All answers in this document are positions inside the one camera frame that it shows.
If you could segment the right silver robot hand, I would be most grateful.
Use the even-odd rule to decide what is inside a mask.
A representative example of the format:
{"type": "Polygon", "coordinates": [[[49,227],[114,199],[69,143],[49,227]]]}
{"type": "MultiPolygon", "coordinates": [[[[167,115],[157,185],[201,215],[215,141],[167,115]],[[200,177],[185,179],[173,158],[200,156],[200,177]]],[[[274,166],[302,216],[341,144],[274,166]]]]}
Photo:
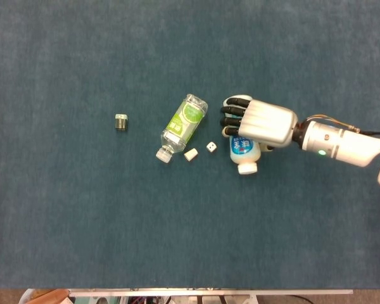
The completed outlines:
{"type": "Polygon", "coordinates": [[[272,148],[289,146],[298,124],[294,111],[247,95],[225,99],[220,111],[223,136],[241,136],[272,148]]]}

